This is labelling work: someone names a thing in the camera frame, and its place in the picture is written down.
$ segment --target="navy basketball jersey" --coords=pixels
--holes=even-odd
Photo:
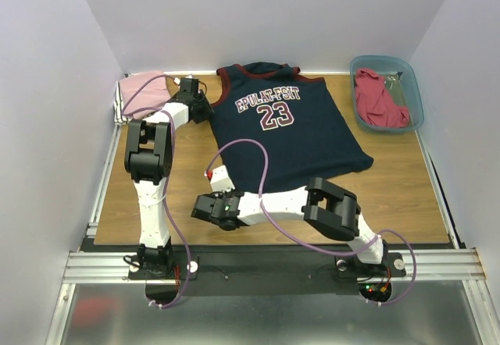
[[[269,155],[265,193],[295,189],[311,177],[362,171],[373,163],[352,136],[324,78],[308,79],[299,70],[268,62],[217,70],[223,90],[212,104],[213,135],[219,148],[239,138],[264,145]],[[264,167],[259,147],[235,144],[222,159],[237,190],[257,192]]]

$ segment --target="blue plastic bin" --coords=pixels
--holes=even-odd
[[[374,126],[365,122],[359,117],[358,107],[356,105],[355,95],[355,77],[356,70],[359,68],[369,68],[376,71],[381,76],[399,74],[402,93],[399,97],[393,97],[397,105],[406,105],[409,109],[410,121],[404,128],[387,128],[385,126]],[[416,83],[415,73],[412,67],[407,62],[392,58],[391,56],[364,55],[358,56],[351,61],[351,88],[352,88],[352,104],[356,121],[362,127],[371,130],[404,133],[420,128],[423,124],[423,108],[422,100],[420,99],[419,87]]]

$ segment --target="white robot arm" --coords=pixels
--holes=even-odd
[[[125,170],[130,173],[139,200],[141,238],[134,263],[146,269],[170,273],[170,233],[163,198],[173,159],[175,130],[193,120],[200,123],[213,114],[198,80],[183,78],[180,90],[162,110],[128,126]]]
[[[213,192],[198,196],[191,216],[224,230],[268,222],[258,194],[237,192],[224,165],[210,173]],[[324,208],[319,203],[326,200]],[[306,187],[264,194],[262,202],[274,220],[306,221],[332,240],[346,241],[352,250],[367,245],[377,235],[368,227],[356,196],[326,180],[315,178]],[[379,265],[384,243],[379,238],[358,255],[362,263]]]

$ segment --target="white enclosure wall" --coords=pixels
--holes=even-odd
[[[412,58],[422,135],[459,235],[500,308],[500,0],[446,0]]]
[[[123,70],[409,59],[444,0],[87,0]]]
[[[0,343],[45,343],[121,70],[85,0],[0,0]]]

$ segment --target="wooden table surface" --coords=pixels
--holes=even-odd
[[[214,102],[221,93],[217,76],[200,76],[208,86],[207,98]],[[390,135],[361,130],[354,117],[349,76],[326,76],[327,86],[356,140],[374,158],[366,171],[338,176],[331,181],[358,196],[362,212],[376,232],[391,228],[412,243],[448,242],[441,213],[430,185],[423,156],[414,133]],[[171,94],[175,87],[169,85]],[[127,127],[122,129],[116,158],[106,191],[95,244],[137,244],[140,218],[137,194],[123,167]],[[190,244],[289,244],[291,241],[270,224],[259,224],[224,232],[217,226],[192,219],[199,194],[209,193],[203,172],[217,151],[210,125],[189,123],[177,131],[176,151],[167,199],[173,218]],[[281,222],[304,241],[330,243],[305,222]],[[180,243],[172,227],[174,244]],[[391,235],[390,242],[400,242]]]

